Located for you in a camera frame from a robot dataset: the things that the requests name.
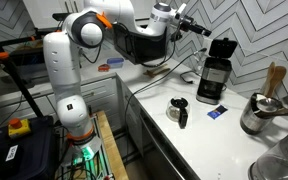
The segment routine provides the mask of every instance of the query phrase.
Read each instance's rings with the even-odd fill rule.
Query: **black coffee maker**
[[[218,104],[224,84],[232,71],[230,58],[237,46],[236,41],[214,39],[209,55],[206,58],[201,81],[197,90],[198,101],[216,105]]]

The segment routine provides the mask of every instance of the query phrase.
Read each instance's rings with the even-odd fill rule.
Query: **drawer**
[[[124,108],[126,108],[127,102],[129,98],[131,97],[132,93],[128,89],[123,89],[123,102],[124,102]],[[129,102],[129,107],[132,108],[135,114],[139,114],[140,112],[140,104],[138,100],[132,96],[130,102]]]
[[[86,84],[81,87],[82,96],[88,101],[96,100],[111,94],[116,94],[116,80],[109,78]]]
[[[112,132],[122,128],[121,119],[119,114],[107,116],[108,123],[110,124]]]
[[[99,98],[93,101],[85,99],[87,106],[91,106],[92,112],[105,111],[106,116],[118,113],[117,95],[112,94],[104,98]]]
[[[128,132],[130,137],[133,139],[137,149],[143,155],[143,145],[142,145],[142,124],[138,116],[134,114],[131,109],[127,110],[126,122],[128,126]]]
[[[49,115],[54,113],[54,110],[52,106],[50,105],[49,101],[47,100],[46,97],[40,97],[34,99],[38,107],[40,108],[41,112],[43,115]],[[1,107],[0,108],[0,123],[5,120],[9,115],[13,113],[15,109],[17,109],[19,103],[12,104],[9,106]],[[33,118],[36,117],[34,111],[30,107],[27,101],[24,101],[21,103],[21,106],[17,109],[17,111],[10,117],[8,120],[12,118],[20,118],[20,119],[25,119],[25,118]]]

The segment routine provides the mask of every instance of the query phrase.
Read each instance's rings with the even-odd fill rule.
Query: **utensil holder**
[[[256,115],[260,111],[256,106],[256,96],[258,93],[254,93],[249,99],[247,105],[244,108],[242,116],[240,118],[241,128],[250,135],[256,135],[262,132],[267,127],[274,117],[272,118],[260,118]]]

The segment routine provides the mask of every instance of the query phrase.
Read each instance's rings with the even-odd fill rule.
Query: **black cable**
[[[85,165],[85,157],[84,157],[84,155],[83,155],[83,158],[82,158],[82,159],[83,159],[83,160],[82,160],[82,164]],[[79,177],[83,174],[83,172],[84,172],[84,168],[81,169],[81,173],[80,173],[75,179],[79,179]]]
[[[97,155],[96,155],[96,166],[97,166],[97,172],[96,172],[96,177],[98,177],[98,175],[100,174],[100,154],[99,151],[97,151]]]
[[[90,173],[91,174],[91,179],[93,180],[96,180],[96,177],[95,177],[95,175],[92,173],[92,171],[90,171],[90,170],[88,170],[88,169],[85,169],[85,168],[76,168],[75,170],[83,170],[83,171],[86,171],[86,172],[88,172],[88,173]],[[56,179],[60,179],[60,178],[62,178],[65,174],[68,174],[68,173],[70,173],[71,172],[71,170],[67,170],[66,172],[64,172],[64,173],[62,173],[60,176],[58,176]]]
[[[58,167],[62,164],[62,162],[64,161],[64,158],[68,152],[68,149],[70,148],[70,145],[71,145],[71,142],[69,140],[67,140],[67,147],[65,148],[63,154],[62,154],[62,157],[60,159],[60,161],[58,162],[58,165],[56,167],[56,169],[58,169]]]
[[[20,103],[18,104],[17,108],[9,115],[7,116],[7,118],[5,118],[1,123],[0,123],[0,126],[3,125],[5,123],[5,121],[7,121],[21,106],[22,104],[22,98],[23,98],[23,95],[21,94],[21,98],[20,98]]]
[[[188,84],[193,84],[193,81],[187,81],[187,80],[184,79],[183,75],[184,75],[184,74],[187,74],[187,73],[194,73],[195,75],[200,76],[200,75],[197,74],[194,70],[187,71],[187,72],[183,72],[182,74],[180,74],[181,79],[182,79],[184,82],[188,83]]]
[[[85,53],[84,53],[83,50],[82,50],[82,51],[83,51],[83,52],[82,52],[82,56],[83,56],[88,62],[90,62],[91,64],[94,64],[94,63],[96,63],[96,61],[97,61],[97,59],[98,59],[98,57],[99,57],[99,55],[100,55],[101,49],[102,49],[102,45],[100,45],[100,46],[98,47],[97,55],[96,55],[96,58],[95,58],[94,61],[91,61],[91,60],[85,55]]]
[[[225,91],[226,89],[227,89],[226,84],[223,84],[223,89],[222,89],[222,91]]]
[[[127,136],[128,136],[128,125],[127,125],[127,121],[126,121],[126,115],[127,115],[127,109],[129,107],[129,104],[130,104],[130,101],[132,99],[133,96],[135,96],[135,94],[137,93],[140,93],[140,92],[143,92],[146,90],[146,88],[150,87],[151,85],[159,82],[160,80],[166,78],[170,73],[172,73],[178,66],[180,66],[186,59],[188,59],[189,57],[191,57],[192,55],[195,55],[196,53],[198,52],[201,52],[201,51],[206,51],[206,48],[203,48],[199,51],[196,51],[190,55],[188,55],[187,57],[185,57],[181,62],[179,62],[173,69],[171,69],[167,74],[165,74],[163,77],[161,77],[160,79],[140,88],[139,90],[135,91],[134,93],[131,94],[131,96],[129,97],[128,101],[127,101],[127,104],[126,104],[126,107],[125,107],[125,111],[124,111],[124,124],[126,125],[126,132],[127,132]],[[128,139],[126,139],[126,162],[127,162],[127,158],[128,158]]]
[[[55,31],[58,31],[59,29],[60,29],[60,27],[61,27],[61,23],[63,23],[63,21],[60,21],[59,23],[58,23],[58,25],[57,25],[57,27],[56,27],[56,30]]]

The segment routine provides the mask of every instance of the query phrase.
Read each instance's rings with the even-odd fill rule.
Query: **plastic container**
[[[110,69],[122,68],[123,67],[123,58],[109,58],[107,59],[107,64],[110,66]]]

